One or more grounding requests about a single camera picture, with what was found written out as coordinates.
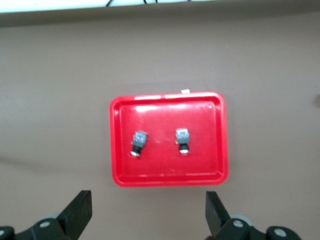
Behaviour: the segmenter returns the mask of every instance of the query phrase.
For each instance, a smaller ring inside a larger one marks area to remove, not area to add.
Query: tray
[[[217,92],[119,96],[109,107],[111,165],[121,187],[218,185],[228,176],[225,100]],[[176,129],[189,131],[181,154]],[[147,133],[139,157],[133,135]]]

